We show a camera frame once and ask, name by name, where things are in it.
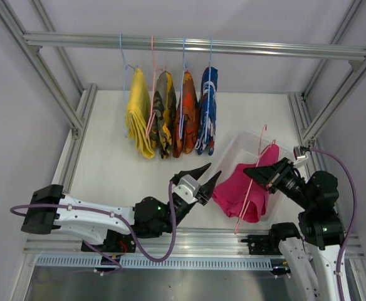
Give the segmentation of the pink trousers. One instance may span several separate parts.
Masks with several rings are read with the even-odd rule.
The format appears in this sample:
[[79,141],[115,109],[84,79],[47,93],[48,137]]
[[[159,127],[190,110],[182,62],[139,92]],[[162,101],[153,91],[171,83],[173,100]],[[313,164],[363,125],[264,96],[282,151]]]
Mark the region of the pink trousers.
[[[258,167],[269,166],[276,163],[279,154],[280,148],[278,145],[272,144],[261,157]],[[251,180],[245,175],[243,170],[248,167],[255,167],[255,164],[238,164],[232,175],[214,189],[212,198],[227,217],[239,217],[244,197]],[[243,220],[248,223],[259,222],[261,217],[266,214],[268,199],[268,192],[253,182],[248,196],[249,206]]]

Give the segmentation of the pink wire hanger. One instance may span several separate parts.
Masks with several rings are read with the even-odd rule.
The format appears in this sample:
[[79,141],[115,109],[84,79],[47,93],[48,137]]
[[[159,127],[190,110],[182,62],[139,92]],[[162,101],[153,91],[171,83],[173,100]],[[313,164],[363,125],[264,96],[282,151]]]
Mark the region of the pink wire hanger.
[[[258,146],[258,158],[257,158],[257,161],[256,161],[256,164],[255,164],[255,167],[258,167],[259,166],[259,162],[260,162],[260,159],[261,157],[263,156],[263,154],[271,147],[272,144],[275,143],[275,140],[273,140],[270,144],[268,144],[264,150],[261,150],[261,146],[262,146],[262,141],[263,141],[263,136],[264,136],[264,133],[268,130],[268,125],[267,124],[264,124],[263,128],[262,128],[262,131],[261,131],[261,135],[259,137],[259,146]],[[243,205],[242,205],[242,208],[241,208],[241,211],[240,211],[240,214],[239,214],[239,217],[238,217],[238,220],[236,222],[236,225],[235,225],[235,228],[234,228],[234,234],[238,234],[239,232],[239,229],[240,229],[240,226],[241,226],[241,223],[244,219],[244,216],[246,214],[246,211],[248,209],[248,196],[249,196],[249,193],[251,191],[251,188],[252,188],[252,185],[253,185],[253,180],[251,179],[250,182],[249,182],[249,186],[248,186],[248,189],[246,191],[246,195],[244,197],[244,202],[243,202]]]

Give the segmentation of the white plastic basket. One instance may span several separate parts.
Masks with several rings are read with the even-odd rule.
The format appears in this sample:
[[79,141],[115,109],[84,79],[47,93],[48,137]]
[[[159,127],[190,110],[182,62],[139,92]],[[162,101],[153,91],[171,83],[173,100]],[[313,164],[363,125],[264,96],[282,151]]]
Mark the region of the white plastic basket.
[[[272,140],[263,137],[261,150],[263,151],[271,142]],[[282,144],[275,144],[280,148],[278,161],[284,157],[287,157],[291,161],[295,160],[292,149],[287,148]],[[217,171],[222,171],[217,181],[217,185],[227,180],[238,164],[255,164],[258,158],[258,146],[258,135],[246,131],[238,132],[228,144],[220,163],[216,167]],[[261,217],[257,224],[265,224],[271,221],[283,198],[284,196],[279,192],[269,194],[266,214]]]

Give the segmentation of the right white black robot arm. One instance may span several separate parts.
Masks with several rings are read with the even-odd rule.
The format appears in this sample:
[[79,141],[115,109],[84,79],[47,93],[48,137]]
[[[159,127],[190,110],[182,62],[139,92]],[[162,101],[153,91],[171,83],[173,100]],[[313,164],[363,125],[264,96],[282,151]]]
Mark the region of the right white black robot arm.
[[345,233],[335,203],[338,181],[316,171],[306,181],[288,158],[263,167],[244,169],[245,175],[270,194],[279,191],[303,208],[299,224],[273,224],[268,248],[288,262],[301,300],[350,300],[344,271]]

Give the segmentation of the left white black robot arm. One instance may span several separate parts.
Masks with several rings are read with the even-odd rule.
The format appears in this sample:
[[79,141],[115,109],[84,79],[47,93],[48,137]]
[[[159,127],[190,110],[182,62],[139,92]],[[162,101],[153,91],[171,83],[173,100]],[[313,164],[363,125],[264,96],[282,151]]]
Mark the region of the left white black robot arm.
[[174,242],[177,226],[196,204],[205,206],[211,199],[217,171],[208,182],[199,179],[210,164],[174,174],[168,187],[166,203],[153,196],[143,198],[133,206],[105,206],[74,198],[59,184],[51,184],[35,191],[26,210],[21,231],[34,235],[48,235],[53,231],[82,240],[82,250],[97,247],[100,251],[121,252],[141,250],[139,239],[158,238],[164,233]]

